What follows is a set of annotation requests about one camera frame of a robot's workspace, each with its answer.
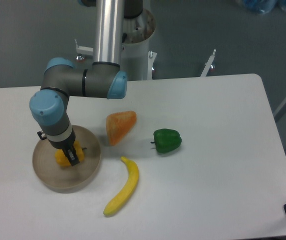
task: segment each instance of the orange plastic fruit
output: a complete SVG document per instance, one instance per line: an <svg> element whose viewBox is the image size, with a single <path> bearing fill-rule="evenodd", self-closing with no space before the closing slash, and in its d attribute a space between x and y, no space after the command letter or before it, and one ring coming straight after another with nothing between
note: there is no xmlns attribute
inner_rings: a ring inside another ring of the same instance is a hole
<svg viewBox="0 0 286 240"><path fill-rule="evenodd" d="M81 162L84 160L85 155L84 152L82 150L82 147L79 143L79 141L75 141L73 144L75 150L76 150L76 155L78 156L78 160ZM55 152L55 159L58 165L60 165L61 167L67 167L67 166L71 166L71 164L69 163L67 157L65 156L63 150L59 149Z"/></svg>
<svg viewBox="0 0 286 240"><path fill-rule="evenodd" d="M118 144L136 123L136 112L123 111L108 115L106 118L106 132L109 143Z"/></svg>

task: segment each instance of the toy fruit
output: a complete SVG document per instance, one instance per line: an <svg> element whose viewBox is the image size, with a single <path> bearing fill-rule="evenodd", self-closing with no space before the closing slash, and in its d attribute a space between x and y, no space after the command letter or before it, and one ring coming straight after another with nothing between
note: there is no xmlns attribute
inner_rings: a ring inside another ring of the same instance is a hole
<svg viewBox="0 0 286 240"><path fill-rule="evenodd" d="M84 160L85 156L84 156L84 152L83 149L81 147L81 145L79 144L79 141L75 141L74 142L74 148L76 150L76 155L78 156L78 160L81 162ZM67 166L71 166L71 164L69 163L67 157L65 156L63 150L57 150L55 152L55 158L56 158L56 162L62 167L67 167Z"/></svg>
<svg viewBox="0 0 286 240"><path fill-rule="evenodd" d="M155 144L158 153L165 154L178 148L182 139L176 130L163 128L154 131L154 141L151 143Z"/></svg>
<svg viewBox="0 0 286 240"><path fill-rule="evenodd" d="M132 196L138 183L139 172L137 164L124 156L121 157L121 160L126 164L128 179L122 190L106 205L103 213L107 217L114 215L124 206Z"/></svg>
<svg viewBox="0 0 286 240"><path fill-rule="evenodd" d="M113 113L106 118L106 132L109 143L119 143L136 123L136 112L123 111Z"/></svg>

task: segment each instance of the green bell pepper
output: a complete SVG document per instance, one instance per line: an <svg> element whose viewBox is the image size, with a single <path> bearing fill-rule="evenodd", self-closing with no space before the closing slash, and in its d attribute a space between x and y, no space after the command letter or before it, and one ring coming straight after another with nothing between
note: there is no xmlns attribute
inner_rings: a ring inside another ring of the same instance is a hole
<svg viewBox="0 0 286 240"><path fill-rule="evenodd" d="M182 139L176 130L163 128L154 131L154 141L151 143L155 144L158 153L165 154L178 148Z"/></svg>

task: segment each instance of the round tray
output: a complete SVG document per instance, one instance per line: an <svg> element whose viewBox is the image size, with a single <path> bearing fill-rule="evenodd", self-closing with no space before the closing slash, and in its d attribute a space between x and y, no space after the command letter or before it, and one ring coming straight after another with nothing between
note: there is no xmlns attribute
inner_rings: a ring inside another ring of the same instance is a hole
<svg viewBox="0 0 286 240"><path fill-rule="evenodd" d="M50 142L40 140L33 152L33 168L38 178L56 192L78 190L89 184L98 169L101 149L96 136L86 128L74 125L76 140L84 150L85 159L75 166L61 167L56 163Z"/></svg>

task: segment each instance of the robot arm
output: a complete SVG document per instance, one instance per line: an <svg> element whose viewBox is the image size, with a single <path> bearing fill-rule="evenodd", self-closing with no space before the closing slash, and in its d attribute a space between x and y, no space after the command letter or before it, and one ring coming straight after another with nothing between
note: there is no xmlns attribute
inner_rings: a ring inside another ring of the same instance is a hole
<svg viewBox="0 0 286 240"><path fill-rule="evenodd" d="M126 95L127 74L120 70L124 1L96 2L92 69L77 70L72 62L53 58L45 70L40 91L32 96L29 103L34 119L49 142L54 148L63 150L72 166L79 160L73 146L75 132L66 113L69 97L122 99Z"/></svg>

